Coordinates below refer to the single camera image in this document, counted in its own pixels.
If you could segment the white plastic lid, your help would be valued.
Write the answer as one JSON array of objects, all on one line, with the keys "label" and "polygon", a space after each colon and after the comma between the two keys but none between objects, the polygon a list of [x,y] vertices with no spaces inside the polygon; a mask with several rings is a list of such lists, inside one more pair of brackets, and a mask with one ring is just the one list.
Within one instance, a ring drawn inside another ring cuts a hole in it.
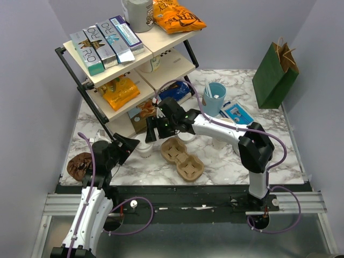
[{"label": "white plastic lid", "polygon": [[141,153],[149,152],[153,148],[152,143],[146,143],[146,135],[145,134],[138,134],[134,138],[135,140],[139,140],[138,145],[136,146],[135,150]]}]

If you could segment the brown cardboard cup carrier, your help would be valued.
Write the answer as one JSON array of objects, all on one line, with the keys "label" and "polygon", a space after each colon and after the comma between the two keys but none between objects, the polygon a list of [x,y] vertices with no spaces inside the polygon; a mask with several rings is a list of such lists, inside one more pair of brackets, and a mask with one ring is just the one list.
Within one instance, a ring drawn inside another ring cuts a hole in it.
[{"label": "brown cardboard cup carrier", "polygon": [[186,182],[194,182],[204,172],[203,162],[195,155],[189,154],[186,145],[179,138],[166,140],[160,147],[162,157],[176,166],[176,171]]}]

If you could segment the white paper cup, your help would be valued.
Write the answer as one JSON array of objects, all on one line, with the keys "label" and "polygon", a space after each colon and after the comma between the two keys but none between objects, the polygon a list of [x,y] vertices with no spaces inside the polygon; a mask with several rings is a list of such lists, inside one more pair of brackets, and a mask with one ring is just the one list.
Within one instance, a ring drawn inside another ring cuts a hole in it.
[{"label": "white paper cup", "polygon": [[142,158],[148,158],[151,156],[153,152],[153,146],[148,146],[146,148],[138,148],[137,151]]}]

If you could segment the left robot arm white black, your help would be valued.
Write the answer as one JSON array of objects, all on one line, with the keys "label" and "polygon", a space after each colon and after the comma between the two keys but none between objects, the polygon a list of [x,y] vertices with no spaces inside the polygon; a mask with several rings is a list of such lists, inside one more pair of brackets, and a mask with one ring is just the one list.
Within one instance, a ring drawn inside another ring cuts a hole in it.
[{"label": "left robot arm white black", "polygon": [[109,193],[111,170],[122,165],[139,145],[140,140],[115,134],[115,141],[91,143],[81,132],[91,154],[92,172],[83,179],[81,199],[71,228],[61,247],[54,247],[50,257],[95,257],[96,244],[110,212],[119,207],[117,196]]}]

